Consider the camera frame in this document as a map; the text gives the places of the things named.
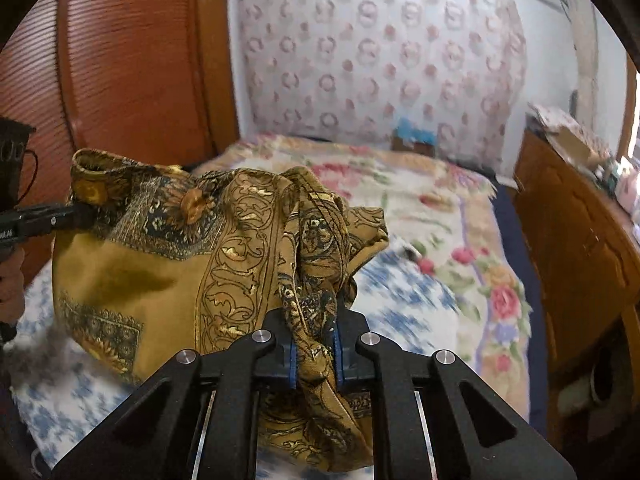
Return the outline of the person's left hand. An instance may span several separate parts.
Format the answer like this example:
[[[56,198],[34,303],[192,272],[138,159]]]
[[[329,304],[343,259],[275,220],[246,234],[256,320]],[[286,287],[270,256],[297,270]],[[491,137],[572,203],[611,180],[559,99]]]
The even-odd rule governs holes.
[[[0,322],[15,324],[24,314],[24,249],[17,247],[0,264]]]

